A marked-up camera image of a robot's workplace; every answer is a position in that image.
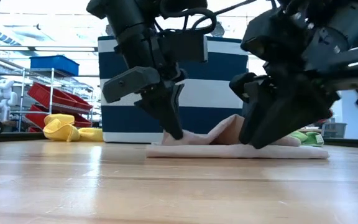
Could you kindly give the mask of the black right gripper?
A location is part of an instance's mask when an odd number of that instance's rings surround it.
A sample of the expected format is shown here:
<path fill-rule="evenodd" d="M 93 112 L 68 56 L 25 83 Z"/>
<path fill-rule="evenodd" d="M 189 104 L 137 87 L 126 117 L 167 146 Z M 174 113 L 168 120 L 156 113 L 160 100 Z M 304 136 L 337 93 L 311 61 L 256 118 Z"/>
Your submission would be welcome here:
<path fill-rule="evenodd" d="M 256 149 L 329 118 L 340 90 L 358 91 L 358 47 L 271 44 L 266 52 L 268 80 L 257 81 L 260 119 L 250 144 Z"/>

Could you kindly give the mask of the black table frame rail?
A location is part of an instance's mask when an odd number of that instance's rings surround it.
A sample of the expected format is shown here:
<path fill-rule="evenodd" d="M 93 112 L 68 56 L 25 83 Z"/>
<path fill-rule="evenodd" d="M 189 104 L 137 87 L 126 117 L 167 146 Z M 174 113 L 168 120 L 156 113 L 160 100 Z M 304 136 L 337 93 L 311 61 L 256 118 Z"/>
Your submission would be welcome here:
<path fill-rule="evenodd" d="M 0 142 L 8 141 L 35 141 L 44 140 L 46 137 L 42 133 L 1 133 Z M 325 145 L 357 147 L 358 139 L 340 139 L 340 138 L 324 138 Z"/>

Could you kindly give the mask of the green microfibre towel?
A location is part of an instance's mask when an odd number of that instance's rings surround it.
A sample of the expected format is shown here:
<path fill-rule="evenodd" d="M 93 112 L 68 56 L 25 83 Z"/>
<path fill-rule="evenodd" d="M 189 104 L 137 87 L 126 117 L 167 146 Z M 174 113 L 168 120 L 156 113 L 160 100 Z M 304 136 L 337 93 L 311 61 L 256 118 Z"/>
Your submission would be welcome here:
<path fill-rule="evenodd" d="M 290 134 L 291 137 L 297 138 L 300 140 L 301 145 L 304 146 L 314 146 L 321 147 L 324 145 L 324 139 L 320 133 L 317 132 L 300 132 L 294 131 Z"/>

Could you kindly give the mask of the navy white striped basket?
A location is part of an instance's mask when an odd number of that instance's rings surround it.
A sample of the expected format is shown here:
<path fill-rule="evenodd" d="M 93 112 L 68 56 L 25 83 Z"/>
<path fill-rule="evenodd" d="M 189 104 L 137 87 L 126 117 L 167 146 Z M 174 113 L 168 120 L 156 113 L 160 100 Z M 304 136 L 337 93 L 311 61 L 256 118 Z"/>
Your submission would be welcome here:
<path fill-rule="evenodd" d="M 240 100 L 230 89 L 230 80 L 247 72 L 248 54 L 239 39 L 208 37 L 208 61 L 182 62 L 188 78 L 179 97 L 179 115 L 184 130 L 207 134 L 220 121 L 242 111 Z M 150 143 L 162 138 L 156 119 L 135 102 L 140 95 L 131 93 L 119 101 L 101 100 L 104 142 Z"/>

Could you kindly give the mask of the red storage bin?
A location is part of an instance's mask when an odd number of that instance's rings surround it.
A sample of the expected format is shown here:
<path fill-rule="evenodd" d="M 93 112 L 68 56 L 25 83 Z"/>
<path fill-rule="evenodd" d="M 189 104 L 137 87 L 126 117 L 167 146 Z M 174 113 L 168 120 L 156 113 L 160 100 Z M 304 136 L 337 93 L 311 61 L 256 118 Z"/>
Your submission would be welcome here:
<path fill-rule="evenodd" d="M 93 108 L 93 106 L 91 104 L 89 104 L 88 102 L 86 102 L 85 100 L 80 98 L 79 96 L 71 94 L 69 92 L 65 92 L 65 94 L 68 95 L 70 98 L 72 98 L 74 101 L 76 101 L 76 103 L 75 103 L 76 108 L 81 108 L 86 111 L 90 111 Z"/>
<path fill-rule="evenodd" d="M 82 117 L 80 114 L 73 114 L 74 116 L 74 126 L 77 128 L 90 128 L 92 123 L 86 118 Z"/>
<path fill-rule="evenodd" d="M 33 124 L 38 126 L 40 129 L 45 127 L 44 119 L 48 115 L 49 110 L 44 108 L 42 105 L 33 104 L 25 117 Z"/>
<path fill-rule="evenodd" d="M 52 103 L 58 103 L 66 106 L 74 106 L 76 103 L 76 101 L 64 91 L 58 90 L 56 88 L 51 91 L 50 86 L 46 86 L 40 83 L 33 83 L 33 85 L 27 91 L 27 94 L 46 108 L 49 108 L 51 96 Z"/>

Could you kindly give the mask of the grey plastic bin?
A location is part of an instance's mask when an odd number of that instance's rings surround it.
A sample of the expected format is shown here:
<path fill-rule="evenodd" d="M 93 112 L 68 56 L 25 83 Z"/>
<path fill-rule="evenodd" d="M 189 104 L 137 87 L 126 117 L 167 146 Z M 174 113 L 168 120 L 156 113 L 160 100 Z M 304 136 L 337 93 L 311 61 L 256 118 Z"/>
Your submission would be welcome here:
<path fill-rule="evenodd" d="M 324 123 L 321 135 L 324 138 L 344 138 L 346 126 L 346 123 Z"/>

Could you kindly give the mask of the round dark ceiling fixture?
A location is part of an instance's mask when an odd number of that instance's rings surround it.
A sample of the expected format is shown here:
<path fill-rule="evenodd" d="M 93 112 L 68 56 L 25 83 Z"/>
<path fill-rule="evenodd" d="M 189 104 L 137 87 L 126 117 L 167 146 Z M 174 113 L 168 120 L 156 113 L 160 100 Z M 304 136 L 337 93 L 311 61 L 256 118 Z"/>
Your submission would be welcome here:
<path fill-rule="evenodd" d="M 225 33 L 225 29 L 220 21 L 217 21 L 216 27 L 212 32 L 210 32 L 211 36 L 213 37 L 223 37 Z"/>

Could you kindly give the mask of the yellow towel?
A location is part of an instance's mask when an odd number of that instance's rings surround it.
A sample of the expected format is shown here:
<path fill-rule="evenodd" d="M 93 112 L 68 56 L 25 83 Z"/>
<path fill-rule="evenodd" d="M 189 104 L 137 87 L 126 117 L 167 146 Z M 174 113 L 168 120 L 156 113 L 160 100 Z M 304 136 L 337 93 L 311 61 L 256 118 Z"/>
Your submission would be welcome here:
<path fill-rule="evenodd" d="M 43 134 L 47 139 L 66 142 L 103 142 L 103 130 L 77 128 L 75 117 L 69 114 L 50 114 L 44 118 Z"/>

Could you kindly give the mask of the pale pink towel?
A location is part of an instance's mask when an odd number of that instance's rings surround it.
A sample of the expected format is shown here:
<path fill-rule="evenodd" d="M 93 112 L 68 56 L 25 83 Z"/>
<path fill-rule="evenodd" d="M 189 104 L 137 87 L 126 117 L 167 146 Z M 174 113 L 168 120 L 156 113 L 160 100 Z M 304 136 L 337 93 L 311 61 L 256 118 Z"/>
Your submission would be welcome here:
<path fill-rule="evenodd" d="M 220 121 L 206 134 L 183 131 L 176 140 L 163 132 L 160 142 L 145 149 L 147 157 L 223 158 L 223 159 L 328 159 L 324 149 L 305 146 L 299 138 L 287 135 L 261 149 L 242 144 L 238 137 L 244 117 L 235 114 Z"/>

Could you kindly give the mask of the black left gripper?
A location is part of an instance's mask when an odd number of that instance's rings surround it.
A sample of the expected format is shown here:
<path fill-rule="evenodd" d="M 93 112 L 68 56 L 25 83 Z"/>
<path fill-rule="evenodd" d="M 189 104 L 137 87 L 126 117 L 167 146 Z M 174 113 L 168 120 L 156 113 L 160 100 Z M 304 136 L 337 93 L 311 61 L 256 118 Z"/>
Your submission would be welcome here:
<path fill-rule="evenodd" d="M 176 72 L 175 77 L 169 78 L 152 67 L 134 67 L 106 81 L 102 93 L 107 103 L 119 101 L 131 93 L 141 94 L 142 99 L 136 101 L 135 106 L 156 119 L 174 139 L 182 139 L 179 97 L 185 85 L 176 83 L 186 79 L 188 74 L 180 68 Z"/>

